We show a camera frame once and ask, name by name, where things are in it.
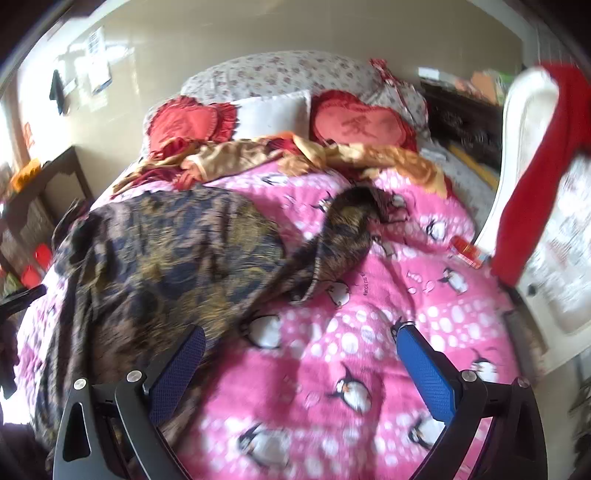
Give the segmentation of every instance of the bed sheet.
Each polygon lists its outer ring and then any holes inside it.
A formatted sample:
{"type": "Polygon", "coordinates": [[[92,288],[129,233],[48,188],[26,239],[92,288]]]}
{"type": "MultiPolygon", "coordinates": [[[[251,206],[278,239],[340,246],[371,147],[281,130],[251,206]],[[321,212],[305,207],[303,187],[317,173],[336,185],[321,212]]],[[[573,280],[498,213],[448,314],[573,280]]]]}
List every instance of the bed sheet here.
{"type": "MultiPolygon", "coordinates": [[[[487,268],[473,270],[446,252],[451,235],[474,233],[460,202],[391,171],[374,183],[396,192],[407,221],[373,225],[367,257],[304,306],[273,301],[237,329],[240,338],[226,346],[177,448],[192,477],[409,478],[441,424],[397,357],[389,329],[400,318],[415,319],[459,369],[489,381],[517,375],[499,317],[508,299],[487,268]]],[[[275,163],[211,185],[250,198],[278,224],[287,251],[318,233],[330,199],[350,186],[334,172],[289,178],[275,163]]],[[[116,201],[166,189],[152,183],[116,201]]],[[[31,410],[66,286],[53,270],[44,283],[48,293],[27,310],[18,335],[18,386],[31,410]]],[[[482,422],[458,479],[469,476],[488,425],[482,422]]]]}

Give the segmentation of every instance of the floral headboard cover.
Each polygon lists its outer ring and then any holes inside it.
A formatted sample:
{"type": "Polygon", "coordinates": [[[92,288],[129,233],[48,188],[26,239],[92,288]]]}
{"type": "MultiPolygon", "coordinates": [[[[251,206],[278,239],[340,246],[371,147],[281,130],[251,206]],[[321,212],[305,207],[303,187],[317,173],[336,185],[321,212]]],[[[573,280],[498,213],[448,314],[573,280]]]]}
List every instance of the floral headboard cover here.
{"type": "MultiPolygon", "coordinates": [[[[344,90],[370,105],[393,108],[418,134],[429,136],[425,99],[411,84],[392,77],[383,60],[370,64],[311,50],[247,55],[192,76],[184,82],[180,94],[212,103],[308,89],[313,95],[323,90],[344,90]]],[[[160,105],[150,109],[144,119],[142,156],[149,152],[146,132],[160,105]]]]}

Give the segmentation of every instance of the pillow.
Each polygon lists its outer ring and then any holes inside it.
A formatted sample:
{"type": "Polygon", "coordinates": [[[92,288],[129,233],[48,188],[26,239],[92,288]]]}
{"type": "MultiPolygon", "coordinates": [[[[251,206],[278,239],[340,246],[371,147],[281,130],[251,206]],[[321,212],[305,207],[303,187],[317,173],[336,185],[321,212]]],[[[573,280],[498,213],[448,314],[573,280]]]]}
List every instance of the pillow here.
{"type": "Polygon", "coordinates": [[[339,90],[324,92],[313,103],[312,137],[320,143],[393,145],[417,151],[414,130],[391,108],[367,105],[339,90]]]}
{"type": "Polygon", "coordinates": [[[308,138],[311,95],[309,90],[269,97],[251,97],[232,102],[238,107],[233,138],[258,138],[293,132],[308,138]]]}
{"type": "Polygon", "coordinates": [[[202,105],[179,96],[162,105],[148,127],[150,149],[157,150],[172,137],[225,142],[236,124],[236,107],[230,103],[202,105]]]}

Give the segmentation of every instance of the bed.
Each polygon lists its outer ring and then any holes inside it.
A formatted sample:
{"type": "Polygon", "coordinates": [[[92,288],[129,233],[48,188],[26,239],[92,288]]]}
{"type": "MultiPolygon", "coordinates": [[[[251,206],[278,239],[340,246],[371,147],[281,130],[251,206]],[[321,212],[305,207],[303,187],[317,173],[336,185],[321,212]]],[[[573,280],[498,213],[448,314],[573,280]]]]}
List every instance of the bed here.
{"type": "MultiPolygon", "coordinates": [[[[288,51],[211,67],[189,78],[180,93],[209,103],[304,88],[341,89],[370,105],[394,108],[418,132],[425,156],[431,152],[451,178],[456,195],[426,193],[391,170],[373,180],[404,198],[409,218],[375,225],[367,256],[326,292],[298,307],[273,300],[261,308],[255,320],[271,329],[273,348],[239,334],[225,345],[203,404],[175,445],[193,478],[409,478],[442,424],[428,415],[397,357],[389,329],[401,316],[412,317],[459,369],[505,383],[519,374],[501,319],[512,309],[506,294],[488,267],[473,270],[447,252],[452,235],[472,240],[480,231],[494,193],[429,139],[424,102],[412,87],[394,88],[372,66],[353,59],[288,51]],[[442,238],[426,234],[434,222],[444,225],[442,238]],[[355,400],[343,390],[350,382],[364,389],[355,400]],[[267,449],[255,458],[243,442],[257,435],[267,449]]],[[[145,132],[157,109],[148,113],[145,132]]],[[[145,141],[142,155],[148,150],[145,141]]],[[[323,202],[350,182],[334,171],[286,177],[270,162],[208,186],[251,200],[281,225],[281,240],[291,252],[318,234],[323,202]]],[[[154,181],[113,200],[107,191],[93,208],[173,190],[170,182],[154,181]]],[[[24,416],[36,408],[67,280],[51,269],[43,283],[47,295],[27,310],[18,332],[16,401],[26,406],[24,416]]],[[[488,426],[483,420],[456,478],[469,477],[488,426]]]]}

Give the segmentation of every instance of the dark patterned clothing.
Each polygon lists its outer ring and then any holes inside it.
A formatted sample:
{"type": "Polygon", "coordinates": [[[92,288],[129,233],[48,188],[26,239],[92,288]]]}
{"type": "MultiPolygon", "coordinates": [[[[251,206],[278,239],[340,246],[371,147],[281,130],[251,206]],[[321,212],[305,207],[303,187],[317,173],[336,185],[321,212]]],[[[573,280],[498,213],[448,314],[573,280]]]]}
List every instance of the dark patterned clothing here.
{"type": "Polygon", "coordinates": [[[277,225],[243,196],[197,186],[110,203],[74,224],[56,254],[66,298],[42,370],[34,428],[55,445],[73,382],[117,382],[178,338],[203,327],[207,352],[175,416],[174,442],[196,411],[216,346],[257,306],[288,293],[295,303],[338,280],[371,244],[368,222],[385,219],[384,193],[336,196],[321,233],[284,256],[277,225]]]}

